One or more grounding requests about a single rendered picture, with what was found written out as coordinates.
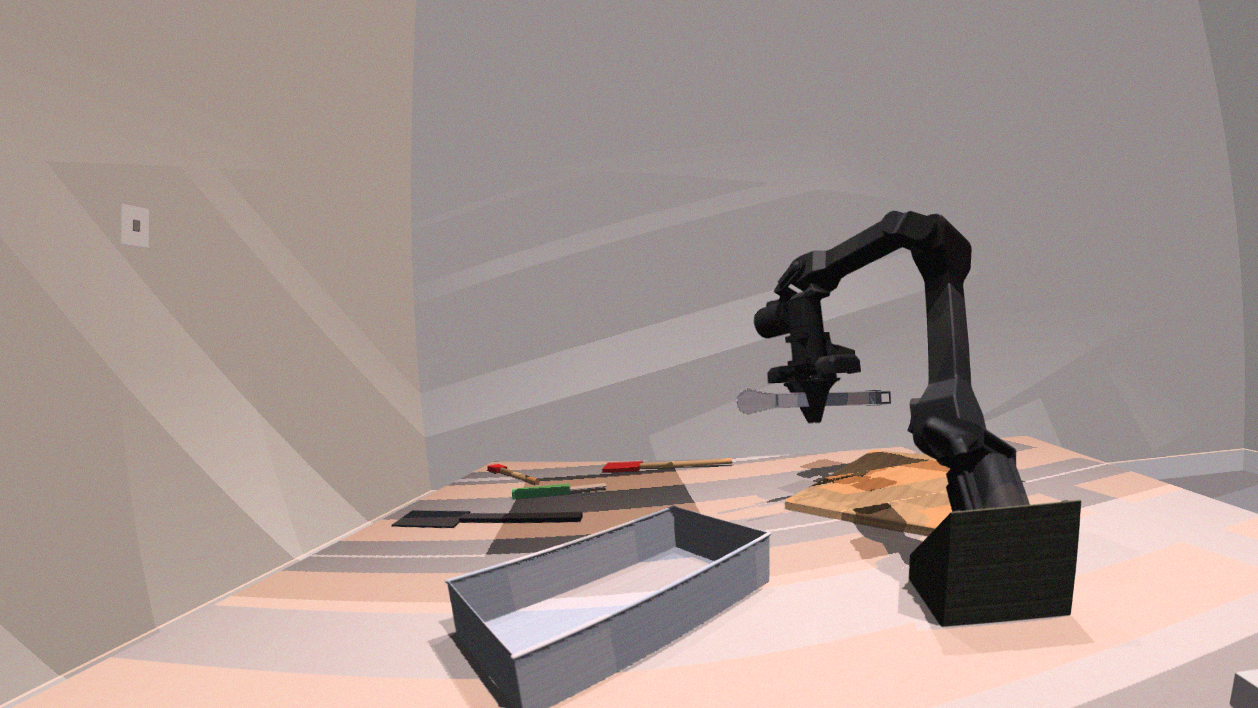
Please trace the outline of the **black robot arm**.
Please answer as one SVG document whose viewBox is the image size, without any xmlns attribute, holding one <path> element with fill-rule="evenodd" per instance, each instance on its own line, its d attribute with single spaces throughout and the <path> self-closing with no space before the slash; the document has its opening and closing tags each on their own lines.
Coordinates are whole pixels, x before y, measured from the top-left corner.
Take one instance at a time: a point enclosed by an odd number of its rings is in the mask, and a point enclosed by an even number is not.
<svg viewBox="0 0 1258 708">
<path fill-rule="evenodd" d="M 1016 449 L 986 429 L 971 386 L 964 280 L 972 246 L 942 215 L 889 211 L 830 250 L 794 259 L 772 290 L 780 298 L 754 314 L 765 338 L 821 324 L 820 301 L 842 278 L 896 252 L 911 250 L 925 283 L 928 387 L 910 400 L 915 445 L 949 467 L 951 511 L 1030 506 L 1016 468 Z M 803 290 L 796 293 L 789 285 Z"/>
</svg>

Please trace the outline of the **grey rectangular roasting tin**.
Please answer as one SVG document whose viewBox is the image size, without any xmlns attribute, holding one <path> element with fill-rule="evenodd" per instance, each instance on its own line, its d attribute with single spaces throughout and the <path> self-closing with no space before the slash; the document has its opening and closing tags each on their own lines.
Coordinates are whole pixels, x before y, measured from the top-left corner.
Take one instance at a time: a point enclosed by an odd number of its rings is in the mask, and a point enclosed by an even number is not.
<svg viewBox="0 0 1258 708">
<path fill-rule="evenodd" d="M 447 578 L 455 633 L 515 708 L 550 708 L 767 584 L 770 534 L 671 506 Z"/>
</svg>

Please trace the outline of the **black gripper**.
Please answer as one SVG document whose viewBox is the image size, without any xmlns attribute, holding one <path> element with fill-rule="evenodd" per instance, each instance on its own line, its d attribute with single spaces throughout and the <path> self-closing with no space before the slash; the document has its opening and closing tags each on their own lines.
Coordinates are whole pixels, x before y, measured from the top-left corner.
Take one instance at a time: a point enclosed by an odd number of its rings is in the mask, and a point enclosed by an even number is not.
<svg viewBox="0 0 1258 708">
<path fill-rule="evenodd" d="M 790 329 L 785 342 L 793 346 L 793 361 L 767 371 L 767 384 L 784 384 L 790 394 L 806 394 L 809 407 L 800 409 L 808 424 L 821 423 L 829 390 L 842 380 L 837 373 L 860 372 L 855 353 L 827 356 L 828 336 L 830 332 L 824 332 L 821 324 Z"/>
</svg>

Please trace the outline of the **light wooden board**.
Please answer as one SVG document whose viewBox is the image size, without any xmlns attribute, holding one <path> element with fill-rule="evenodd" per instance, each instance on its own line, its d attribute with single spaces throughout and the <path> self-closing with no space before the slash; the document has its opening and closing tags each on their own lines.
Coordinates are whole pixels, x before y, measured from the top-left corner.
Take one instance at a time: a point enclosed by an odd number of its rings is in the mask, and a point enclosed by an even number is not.
<svg viewBox="0 0 1258 708">
<path fill-rule="evenodd" d="M 784 509 L 928 536 L 952 512 L 949 470 L 926 454 L 873 450 L 789 497 Z"/>
</svg>

